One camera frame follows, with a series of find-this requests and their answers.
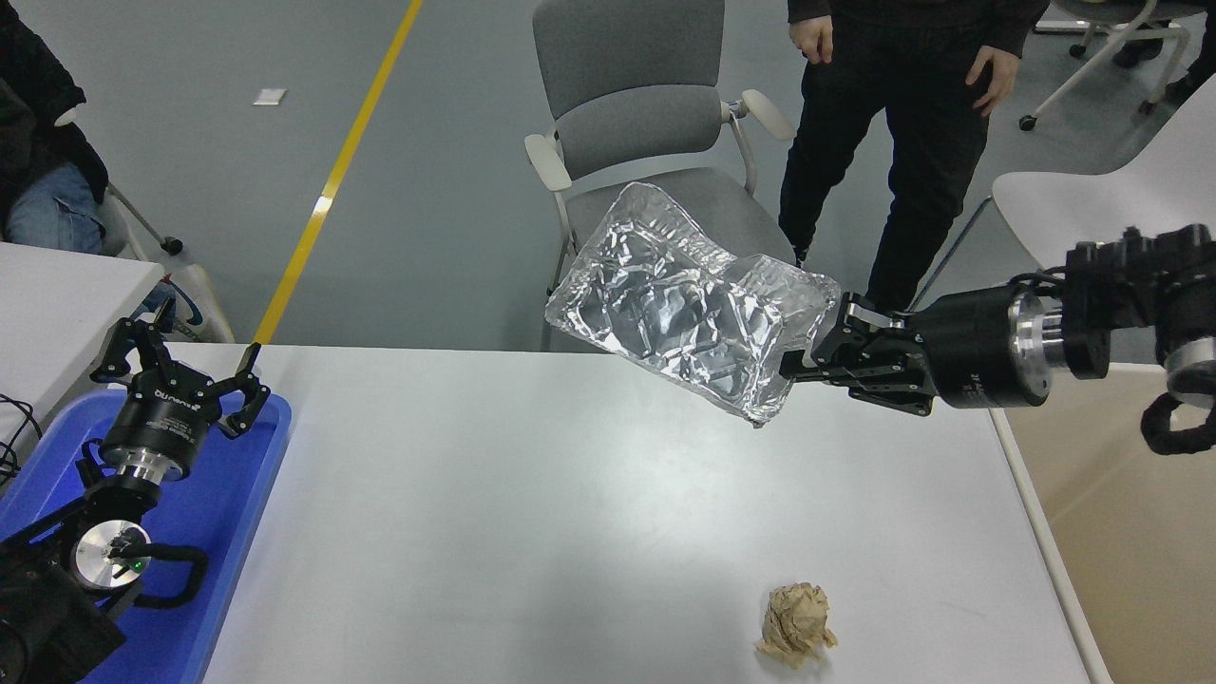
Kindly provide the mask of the person's right hand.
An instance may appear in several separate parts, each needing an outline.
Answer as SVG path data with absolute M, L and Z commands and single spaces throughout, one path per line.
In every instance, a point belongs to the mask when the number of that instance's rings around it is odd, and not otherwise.
M 788 26 L 788 35 L 809 65 L 831 65 L 834 27 L 829 15 L 793 22 Z

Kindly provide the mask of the person's left hand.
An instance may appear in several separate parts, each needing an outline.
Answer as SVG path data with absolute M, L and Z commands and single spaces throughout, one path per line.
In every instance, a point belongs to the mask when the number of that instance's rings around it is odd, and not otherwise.
M 966 86 L 978 86 L 984 75 L 987 77 L 987 86 L 972 103 L 972 108 L 981 117 L 987 118 L 1000 103 L 1015 91 L 1017 74 L 1019 73 L 1021 58 L 1017 54 L 1010 54 L 1000 47 L 981 45 L 978 47 L 976 60 L 970 65 L 966 75 Z

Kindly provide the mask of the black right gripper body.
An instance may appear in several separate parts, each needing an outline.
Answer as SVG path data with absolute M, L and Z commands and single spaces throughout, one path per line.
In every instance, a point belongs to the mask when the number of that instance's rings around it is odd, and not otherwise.
M 946 295 L 907 319 L 921 337 L 931 385 L 955 409 L 1026 407 L 1013 342 L 1018 286 Z

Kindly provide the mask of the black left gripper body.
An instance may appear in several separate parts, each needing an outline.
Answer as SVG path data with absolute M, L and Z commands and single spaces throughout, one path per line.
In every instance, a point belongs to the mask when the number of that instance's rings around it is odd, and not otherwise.
M 209 428 L 221 415 L 216 397 L 199 397 L 202 386 L 179 380 L 165 385 L 137 375 L 126 386 L 126 400 L 105 434 L 100 455 L 114 467 L 139 450 L 165 456 L 175 473 L 190 473 Z

